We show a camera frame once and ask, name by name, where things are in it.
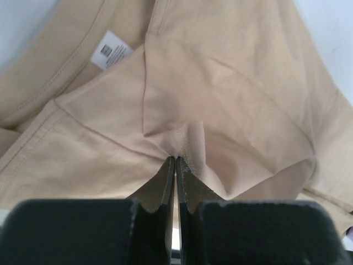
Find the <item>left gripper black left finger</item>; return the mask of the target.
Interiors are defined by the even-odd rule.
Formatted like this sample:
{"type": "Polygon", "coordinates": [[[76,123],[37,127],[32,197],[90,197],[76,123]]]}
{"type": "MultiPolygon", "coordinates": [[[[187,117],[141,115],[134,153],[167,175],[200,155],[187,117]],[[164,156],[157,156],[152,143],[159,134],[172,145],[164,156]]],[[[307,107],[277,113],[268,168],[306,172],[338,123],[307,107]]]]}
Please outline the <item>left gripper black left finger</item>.
{"type": "Polygon", "coordinates": [[[1,227],[2,264],[169,264],[175,159],[126,199],[32,199],[1,227]]]}

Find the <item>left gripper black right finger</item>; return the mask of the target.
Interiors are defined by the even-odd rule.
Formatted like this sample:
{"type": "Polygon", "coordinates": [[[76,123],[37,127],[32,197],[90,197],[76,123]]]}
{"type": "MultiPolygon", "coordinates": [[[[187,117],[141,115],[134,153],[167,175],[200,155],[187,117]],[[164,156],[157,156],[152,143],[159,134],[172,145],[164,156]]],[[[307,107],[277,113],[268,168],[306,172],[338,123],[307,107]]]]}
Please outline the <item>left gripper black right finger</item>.
{"type": "Polygon", "coordinates": [[[176,160],[182,264],[349,264],[329,214],[306,200],[226,201],[176,160]]]}

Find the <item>beige t shirt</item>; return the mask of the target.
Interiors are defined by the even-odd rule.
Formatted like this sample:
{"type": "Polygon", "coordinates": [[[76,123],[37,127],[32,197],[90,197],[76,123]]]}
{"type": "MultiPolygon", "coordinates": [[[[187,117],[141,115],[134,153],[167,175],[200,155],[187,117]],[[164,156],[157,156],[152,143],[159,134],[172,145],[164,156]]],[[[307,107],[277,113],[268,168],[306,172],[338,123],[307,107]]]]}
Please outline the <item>beige t shirt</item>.
{"type": "Polygon", "coordinates": [[[352,227],[352,106],[292,1],[61,1],[1,73],[1,208],[126,198],[169,157],[352,227]]]}

